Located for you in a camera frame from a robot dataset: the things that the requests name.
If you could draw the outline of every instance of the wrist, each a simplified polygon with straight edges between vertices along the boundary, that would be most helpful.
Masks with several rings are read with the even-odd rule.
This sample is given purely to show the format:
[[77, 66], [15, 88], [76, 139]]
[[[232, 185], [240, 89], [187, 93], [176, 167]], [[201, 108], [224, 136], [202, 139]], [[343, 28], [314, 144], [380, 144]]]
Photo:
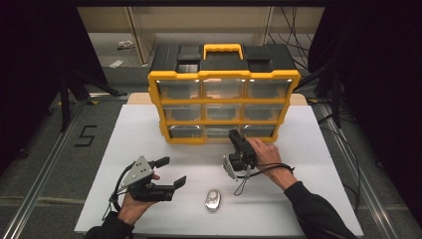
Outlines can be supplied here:
[[292, 172], [287, 168], [275, 168], [270, 171], [270, 179], [283, 190], [288, 189], [298, 180], [293, 176]]
[[146, 210], [126, 210], [124, 207], [121, 208], [120, 212], [117, 215], [117, 219], [133, 226], [137, 220], [139, 220], [139, 218], [142, 216], [142, 214], [145, 212]]

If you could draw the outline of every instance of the hand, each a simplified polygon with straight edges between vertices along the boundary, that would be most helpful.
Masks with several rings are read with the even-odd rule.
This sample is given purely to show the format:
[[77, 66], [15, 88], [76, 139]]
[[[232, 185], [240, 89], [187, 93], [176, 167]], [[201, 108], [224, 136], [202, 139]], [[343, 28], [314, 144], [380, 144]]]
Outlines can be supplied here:
[[[158, 180], [159, 176], [153, 174], [152, 179]], [[123, 204], [121, 205], [121, 210], [118, 213], [117, 218], [126, 224], [134, 225], [143, 213], [155, 203], [157, 202], [141, 202], [135, 200], [130, 193], [127, 192], [124, 195]]]
[[[258, 158], [258, 169], [263, 170], [267, 167], [271, 167], [268, 164], [282, 163], [282, 157], [280, 156], [279, 149], [274, 145], [266, 145], [264, 142], [257, 137], [248, 137], [246, 140], [251, 144], [254, 151], [257, 153]], [[283, 167], [278, 167], [264, 172], [265, 175], [280, 186], [283, 190], [288, 189], [298, 180], [292, 175], [292, 173]]]

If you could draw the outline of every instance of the white tabletop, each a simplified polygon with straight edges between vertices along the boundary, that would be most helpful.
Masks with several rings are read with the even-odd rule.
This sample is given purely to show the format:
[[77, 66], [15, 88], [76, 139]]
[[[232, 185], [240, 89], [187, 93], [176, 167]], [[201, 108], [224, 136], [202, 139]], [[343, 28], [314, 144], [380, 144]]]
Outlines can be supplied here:
[[[221, 167], [223, 154], [234, 152], [232, 144], [168, 144], [158, 123], [155, 106], [123, 106], [75, 231], [85, 233], [102, 224], [118, 177], [144, 155], [147, 160], [170, 156], [168, 165], [155, 169], [161, 176], [157, 185], [172, 184], [184, 175], [187, 179], [172, 201], [159, 202], [146, 211], [135, 225], [135, 234], [260, 238], [304, 235], [291, 202], [266, 176], [249, 179], [242, 195], [234, 196], [241, 182], [235, 182]], [[362, 236], [311, 107], [289, 107], [274, 144], [283, 161], [296, 168], [297, 179], [327, 199], [346, 226], [356, 236]], [[222, 196], [217, 212], [205, 207], [207, 192], [213, 188]]]

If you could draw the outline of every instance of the black sleeve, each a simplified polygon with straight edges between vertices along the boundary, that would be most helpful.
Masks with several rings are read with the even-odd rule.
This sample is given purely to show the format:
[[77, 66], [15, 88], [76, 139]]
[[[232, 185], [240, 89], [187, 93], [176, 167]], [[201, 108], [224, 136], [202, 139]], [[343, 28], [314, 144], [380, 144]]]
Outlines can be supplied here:
[[356, 238], [335, 209], [319, 195], [310, 193], [299, 181], [286, 189], [298, 221], [308, 238]]
[[123, 239], [130, 234], [133, 226], [117, 219], [116, 212], [110, 212], [102, 226], [91, 228], [84, 239]]

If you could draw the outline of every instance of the metal rail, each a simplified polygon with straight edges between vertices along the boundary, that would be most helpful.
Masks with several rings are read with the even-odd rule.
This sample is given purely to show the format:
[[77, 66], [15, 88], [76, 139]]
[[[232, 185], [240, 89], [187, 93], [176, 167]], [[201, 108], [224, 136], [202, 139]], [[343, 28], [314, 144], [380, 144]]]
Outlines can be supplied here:
[[[321, 111], [326, 116], [331, 114], [331, 109], [327, 104], [323, 104], [323, 106], [321, 107]], [[339, 136], [345, 139], [342, 130], [337, 128], [332, 120], [329, 119], [327, 123], [330, 130], [334, 131], [335, 133], [338, 133]], [[358, 164], [356, 164], [357, 159], [351, 151], [351, 148], [347, 146], [338, 136], [335, 136], [334, 139], [338, 144], [338, 147], [341, 150], [345, 162], [347, 163], [347, 166], [350, 169], [351, 174], [353, 175], [353, 178], [356, 183], [358, 183], [358, 180], [360, 179], [362, 197], [365, 200], [367, 207], [371, 212], [372, 217], [376, 225], [378, 226], [382, 237], [388, 239], [398, 239], [397, 232], [391, 223], [390, 217], [388, 216], [380, 200], [376, 196], [376, 193], [370, 185], [368, 179], [366, 178], [365, 173], [358, 167]]]
[[25, 196], [21, 206], [13, 216], [8, 228], [6, 229], [5, 234], [3, 235], [4, 239], [16, 239], [19, 238], [22, 230], [25, 227], [26, 222], [28, 221], [31, 213], [37, 203], [37, 200], [43, 191], [45, 185], [47, 184], [48, 179], [50, 178], [51, 173], [53, 172], [57, 161], [60, 159], [62, 151], [66, 146], [69, 135], [72, 132], [75, 121], [77, 120], [80, 112], [84, 108], [85, 102], [78, 102], [74, 110], [74, 116], [71, 118], [71, 121], [65, 131], [59, 134], [58, 139], [53, 146], [53, 149], [50, 151], [49, 156], [44, 162], [43, 167], [41, 168], [37, 178], [31, 186], [28, 194]]

